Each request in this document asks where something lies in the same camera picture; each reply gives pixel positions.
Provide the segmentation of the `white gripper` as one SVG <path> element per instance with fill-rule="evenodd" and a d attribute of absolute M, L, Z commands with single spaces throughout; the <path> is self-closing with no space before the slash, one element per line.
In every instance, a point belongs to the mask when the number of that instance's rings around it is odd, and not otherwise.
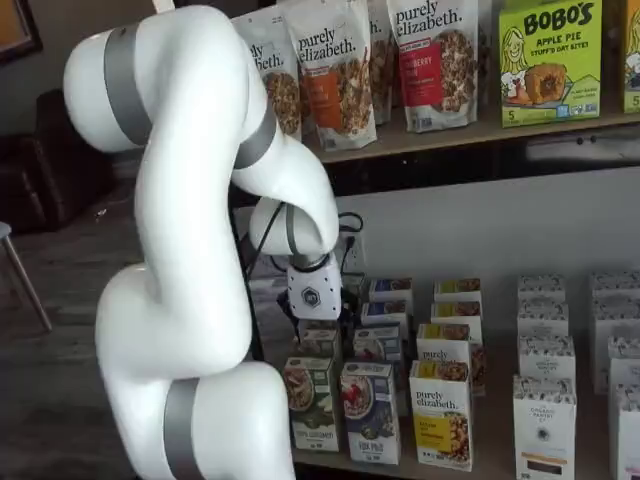
<path fill-rule="evenodd" d="M 293 341 L 299 344 L 304 334 L 303 320 L 337 320 L 344 329 L 361 324 L 360 299 L 342 289 L 339 265 L 335 257 L 325 257 L 316 265 L 299 269 L 287 268 L 288 299 L 294 330 Z"/>

